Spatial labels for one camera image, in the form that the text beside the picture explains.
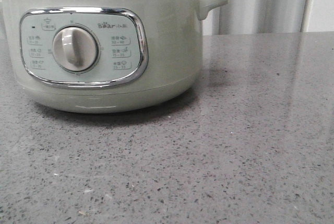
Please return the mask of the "pale green electric cooking pot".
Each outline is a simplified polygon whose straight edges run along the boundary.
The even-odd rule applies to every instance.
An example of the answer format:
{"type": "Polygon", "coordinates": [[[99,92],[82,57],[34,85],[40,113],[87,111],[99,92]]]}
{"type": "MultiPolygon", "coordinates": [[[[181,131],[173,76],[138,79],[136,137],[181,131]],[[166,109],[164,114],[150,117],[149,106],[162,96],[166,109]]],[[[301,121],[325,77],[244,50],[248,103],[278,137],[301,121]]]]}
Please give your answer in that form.
{"type": "Polygon", "coordinates": [[[18,83],[77,113],[150,107],[192,86],[202,21],[229,0],[2,0],[18,83]]]}

